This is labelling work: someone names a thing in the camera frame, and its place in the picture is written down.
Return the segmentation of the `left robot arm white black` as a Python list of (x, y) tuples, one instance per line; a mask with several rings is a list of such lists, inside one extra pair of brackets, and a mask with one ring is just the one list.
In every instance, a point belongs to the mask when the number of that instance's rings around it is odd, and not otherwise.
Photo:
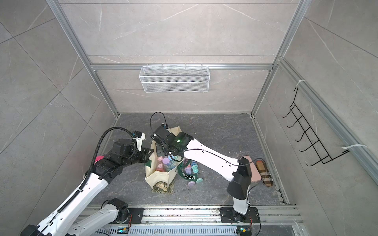
[[(104, 157), (98, 151), (105, 136), (113, 130), (126, 132), (129, 139), (119, 139)], [(151, 148), (142, 147), (145, 134), (139, 131), (130, 132), (122, 127), (111, 127), (101, 136), (90, 167), (81, 184), (69, 197), (50, 215), (37, 225), (28, 225), (22, 236), (90, 236), (99, 228), (112, 223), (131, 223), (132, 214), (127, 203), (114, 198), (107, 200), (96, 213), (84, 220), (76, 221), (77, 217), (88, 204), (105, 189), (127, 166), (135, 163), (147, 163), (153, 154)]]

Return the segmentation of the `cream canvas tote bag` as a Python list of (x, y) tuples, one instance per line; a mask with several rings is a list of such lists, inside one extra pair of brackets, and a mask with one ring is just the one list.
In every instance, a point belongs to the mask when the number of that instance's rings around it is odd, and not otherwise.
[(186, 158), (180, 161), (181, 156), (168, 156), (164, 154), (162, 146), (153, 141), (151, 148), (154, 153), (145, 164), (145, 181), (157, 193), (171, 193), (174, 188), (174, 179), (180, 176), (192, 186), (203, 181), (197, 171), (194, 161)]

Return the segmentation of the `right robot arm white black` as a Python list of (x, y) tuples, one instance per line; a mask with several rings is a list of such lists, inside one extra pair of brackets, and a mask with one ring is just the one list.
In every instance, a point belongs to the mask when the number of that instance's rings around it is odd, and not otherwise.
[(253, 177), (251, 170), (253, 161), (250, 158), (235, 159), (225, 156), (185, 132), (171, 133), (164, 124), (153, 132), (151, 138), (161, 146), (166, 156), (173, 158), (178, 155), (182, 159), (199, 162), (229, 181), (226, 190), (233, 197), (233, 208), (229, 211), (229, 219), (240, 223), (249, 220), (248, 198)]

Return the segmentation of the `purple hourglass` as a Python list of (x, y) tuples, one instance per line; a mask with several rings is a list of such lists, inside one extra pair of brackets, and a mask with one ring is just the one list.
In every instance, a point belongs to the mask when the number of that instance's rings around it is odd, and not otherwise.
[(164, 158), (162, 159), (162, 163), (163, 163), (164, 165), (169, 165), (169, 164), (171, 163), (171, 161), (170, 161), (170, 159), (169, 159), (168, 157), (164, 157)]

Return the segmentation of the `teal hourglass pile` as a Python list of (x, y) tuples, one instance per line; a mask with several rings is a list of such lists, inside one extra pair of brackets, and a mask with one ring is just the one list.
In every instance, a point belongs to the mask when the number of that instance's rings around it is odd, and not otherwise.
[(192, 169), (193, 173), (195, 173), (195, 174), (197, 174), (199, 172), (199, 170), (198, 170), (198, 164), (195, 161), (193, 161), (191, 163), (191, 169)]

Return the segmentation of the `pink hourglass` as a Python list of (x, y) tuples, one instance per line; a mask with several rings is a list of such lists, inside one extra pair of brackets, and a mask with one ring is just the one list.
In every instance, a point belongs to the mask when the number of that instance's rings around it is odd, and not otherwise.
[(156, 171), (159, 171), (159, 172), (165, 172), (164, 164), (162, 163), (162, 159), (163, 159), (162, 156), (159, 156), (159, 157), (157, 158), (157, 162), (156, 162)]

